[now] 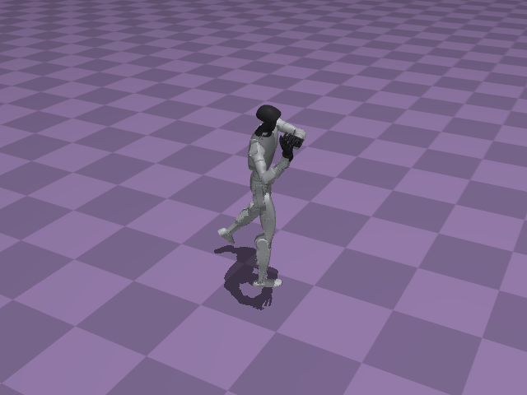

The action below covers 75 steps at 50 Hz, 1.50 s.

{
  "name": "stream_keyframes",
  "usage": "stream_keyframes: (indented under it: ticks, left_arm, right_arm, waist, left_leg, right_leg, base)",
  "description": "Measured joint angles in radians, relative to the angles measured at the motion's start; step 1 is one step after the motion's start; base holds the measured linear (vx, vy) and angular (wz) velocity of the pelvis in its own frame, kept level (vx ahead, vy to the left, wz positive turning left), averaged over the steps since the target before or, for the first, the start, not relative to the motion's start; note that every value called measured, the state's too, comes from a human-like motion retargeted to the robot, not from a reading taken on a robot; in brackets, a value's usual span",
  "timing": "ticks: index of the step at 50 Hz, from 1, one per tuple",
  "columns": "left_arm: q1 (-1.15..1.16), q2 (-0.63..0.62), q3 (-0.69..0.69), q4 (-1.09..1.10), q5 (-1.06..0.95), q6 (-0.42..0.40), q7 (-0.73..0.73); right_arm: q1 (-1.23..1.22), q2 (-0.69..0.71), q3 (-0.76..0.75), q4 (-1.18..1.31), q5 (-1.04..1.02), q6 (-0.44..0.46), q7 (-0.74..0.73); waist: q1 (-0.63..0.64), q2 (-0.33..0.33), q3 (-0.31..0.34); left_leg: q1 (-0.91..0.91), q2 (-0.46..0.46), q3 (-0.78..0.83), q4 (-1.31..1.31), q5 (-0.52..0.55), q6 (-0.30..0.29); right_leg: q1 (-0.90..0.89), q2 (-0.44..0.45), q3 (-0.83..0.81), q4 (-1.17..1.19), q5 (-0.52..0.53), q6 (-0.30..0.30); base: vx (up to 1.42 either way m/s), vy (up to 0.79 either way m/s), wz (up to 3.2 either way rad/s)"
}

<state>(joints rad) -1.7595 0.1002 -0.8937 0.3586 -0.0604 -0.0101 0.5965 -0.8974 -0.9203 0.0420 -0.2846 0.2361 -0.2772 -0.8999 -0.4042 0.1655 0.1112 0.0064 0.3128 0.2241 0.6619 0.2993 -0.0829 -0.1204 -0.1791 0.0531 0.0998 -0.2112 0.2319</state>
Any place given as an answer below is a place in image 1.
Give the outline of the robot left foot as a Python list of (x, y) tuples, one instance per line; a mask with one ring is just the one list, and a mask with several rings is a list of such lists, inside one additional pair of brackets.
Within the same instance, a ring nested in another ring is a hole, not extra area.
[(234, 244), (235, 241), (234, 241), (232, 235), (227, 234), (228, 231), (229, 231), (229, 230), (227, 230), (226, 228), (221, 228), (220, 230), (218, 230), (218, 234), (219, 234), (222, 238), (226, 239), (229, 243)]

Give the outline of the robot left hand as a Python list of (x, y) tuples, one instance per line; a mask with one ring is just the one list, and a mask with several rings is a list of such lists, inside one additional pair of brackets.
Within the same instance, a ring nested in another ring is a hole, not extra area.
[[(289, 137), (288, 141), (290, 141), (290, 139), (291, 139), (292, 137), (293, 137), (293, 136), (291, 135), (291, 136)], [(287, 138), (287, 136), (285, 137), (285, 139), (286, 139), (286, 138)], [(297, 141), (296, 141), (296, 143), (295, 143), (294, 146), (300, 148), (301, 145), (302, 145), (303, 139), (301, 139), (301, 138), (299, 138), (299, 137), (297, 137), (297, 136), (294, 136), (294, 138), (293, 138), (292, 141), (291, 141), (291, 145), (292, 145), (292, 143), (293, 143), (296, 139), (297, 139)]]

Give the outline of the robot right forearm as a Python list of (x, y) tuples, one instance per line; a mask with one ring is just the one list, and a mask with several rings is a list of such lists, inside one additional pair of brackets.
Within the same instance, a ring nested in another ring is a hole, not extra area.
[(265, 184), (272, 179), (277, 179), (289, 167), (290, 163), (289, 159), (282, 157), (273, 168), (261, 175), (261, 182)]

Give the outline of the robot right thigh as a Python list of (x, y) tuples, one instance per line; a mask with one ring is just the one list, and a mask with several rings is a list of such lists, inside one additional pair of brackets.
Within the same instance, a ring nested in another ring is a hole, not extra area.
[(264, 231), (263, 234), (256, 236), (254, 240), (255, 246), (258, 239), (266, 239), (269, 246), (272, 242), (276, 227), (276, 213), (273, 200), (269, 193), (263, 191), (263, 188), (256, 188), (254, 190), (253, 202), (255, 208), (261, 208), (259, 210), (259, 217)]

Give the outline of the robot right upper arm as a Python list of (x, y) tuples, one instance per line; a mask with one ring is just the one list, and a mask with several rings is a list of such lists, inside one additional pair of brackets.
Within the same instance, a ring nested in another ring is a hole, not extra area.
[[(266, 166), (266, 162), (264, 159), (265, 150), (258, 142), (255, 142), (251, 145), (249, 154), (250, 154), (250, 158), (254, 162), (255, 169), (258, 173), (259, 180), (261, 182), (261, 179), (260, 179), (261, 175), (267, 172), (267, 166)], [(275, 179), (272, 179), (265, 184), (262, 182), (261, 183), (264, 185), (271, 185), (274, 183), (274, 181)]]

